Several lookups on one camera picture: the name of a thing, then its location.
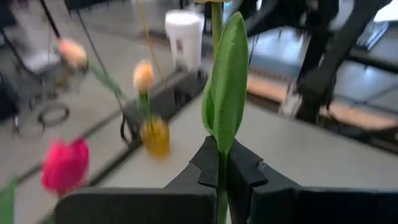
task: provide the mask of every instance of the white table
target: white table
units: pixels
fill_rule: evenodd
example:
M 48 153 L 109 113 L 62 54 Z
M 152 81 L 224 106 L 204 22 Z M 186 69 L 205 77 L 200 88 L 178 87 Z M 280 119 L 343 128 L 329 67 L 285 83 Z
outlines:
M 139 149 L 102 186 L 164 187 L 203 143 L 201 98 L 170 123 L 171 156 L 151 159 Z M 236 136 L 264 162 L 304 186 L 398 188 L 398 157 L 247 103 Z

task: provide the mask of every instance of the flower stem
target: flower stem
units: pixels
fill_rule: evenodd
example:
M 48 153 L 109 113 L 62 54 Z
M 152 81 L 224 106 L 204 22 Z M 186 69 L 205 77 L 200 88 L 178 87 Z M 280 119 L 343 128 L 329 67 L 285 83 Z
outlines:
M 139 94 L 139 101 L 140 101 L 140 107 L 142 112 L 146 115 L 147 117 L 147 121 L 150 125 L 150 127 L 152 127 L 152 122 L 150 120 L 150 106 L 149 106 L 149 97 L 148 97 L 148 93 L 140 93 Z
M 218 41 L 221 38 L 222 31 L 222 17 L 221 17 L 222 2 L 211 2 L 211 32 L 213 35 L 213 55 L 216 53 Z
M 218 189 L 218 216 L 217 224 L 226 223 L 226 214 L 228 211 L 228 197 L 226 193 L 226 165 L 228 161 L 228 155 L 221 153 L 220 159 L 220 179 Z

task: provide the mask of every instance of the orange tulip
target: orange tulip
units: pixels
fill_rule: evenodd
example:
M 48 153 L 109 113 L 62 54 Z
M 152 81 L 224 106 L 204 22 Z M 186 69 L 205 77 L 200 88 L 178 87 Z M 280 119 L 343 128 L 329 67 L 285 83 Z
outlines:
M 59 50 L 66 61 L 77 67 L 83 67 L 87 63 L 87 54 L 82 45 L 72 40 L 59 40 Z
M 147 92 L 155 82 L 152 65 L 149 61 L 140 61 L 132 74 L 132 83 L 139 93 Z

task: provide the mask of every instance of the pink tulip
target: pink tulip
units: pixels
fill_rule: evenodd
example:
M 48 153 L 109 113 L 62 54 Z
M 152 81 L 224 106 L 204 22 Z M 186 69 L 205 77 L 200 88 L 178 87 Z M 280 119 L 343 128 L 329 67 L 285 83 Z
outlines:
M 70 145 L 63 140 L 54 141 L 42 165 L 42 186 L 62 197 L 82 185 L 88 163 L 89 151 L 83 138 Z

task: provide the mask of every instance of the yellow vase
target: yellow vase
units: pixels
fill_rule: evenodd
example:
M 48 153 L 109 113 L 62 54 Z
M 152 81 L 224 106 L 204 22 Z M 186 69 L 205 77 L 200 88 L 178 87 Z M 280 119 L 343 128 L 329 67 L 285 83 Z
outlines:
M 156 159 L 163 159 L 170 154 L 169 126 L 158 116 L 144 121 L 141 138 L 147 152 Z

